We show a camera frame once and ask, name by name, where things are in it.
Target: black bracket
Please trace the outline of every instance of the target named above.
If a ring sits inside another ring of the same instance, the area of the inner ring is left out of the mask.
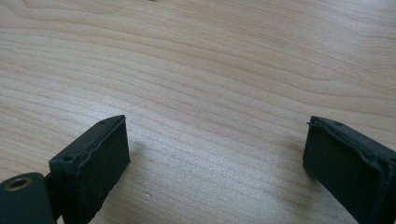
[[[101,120],[49,161],[47,176],[0,184],[0,224],[89,223],[129,162],[125,116]]]
[[[396,152],[346,125],[312,117],[304,168],[359,223],[393,224]]]

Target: textured black surface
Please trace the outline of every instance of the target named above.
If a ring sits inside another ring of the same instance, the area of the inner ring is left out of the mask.
[[[124,116],[99,121],[50,160],[51,180],[64,194],[64,222],[88,223],[129,161]]]
[[[393,224],[396,152],[342,123],[312,117],[304,168],[359,223]]]

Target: metal hole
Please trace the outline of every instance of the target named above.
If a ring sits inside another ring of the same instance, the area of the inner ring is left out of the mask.
[[[9,182],[5,188],[8,191],[15,191],[25,188],[26,186],[30,185],[30,183],[32,183],[32,178],[30,177],[16,178]]]

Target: black plastic part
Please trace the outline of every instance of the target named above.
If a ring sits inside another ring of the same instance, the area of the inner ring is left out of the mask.
[[[312,117],[304,168],[359,223],[393,224],[396,152],[346,125]]]
[[[54,224],[44,176],[30,173],[0,184],[0,224]]]
[[[50,173],[18,175],[0,184],[0,224],[88,223],[129,159],[125,116],[93,125],[49,161]]]
[[[90,222],[129,162],[124,116],[99,121],[50,160],[49,179],[64,194],[64,222]]]

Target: wood grain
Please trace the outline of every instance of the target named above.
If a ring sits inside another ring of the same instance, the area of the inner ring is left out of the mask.
[[[124,114],[92,223],[355,223],[304,171],[305,123],[396,148],[395,72],[393,0],[0,0],[0,180]]]

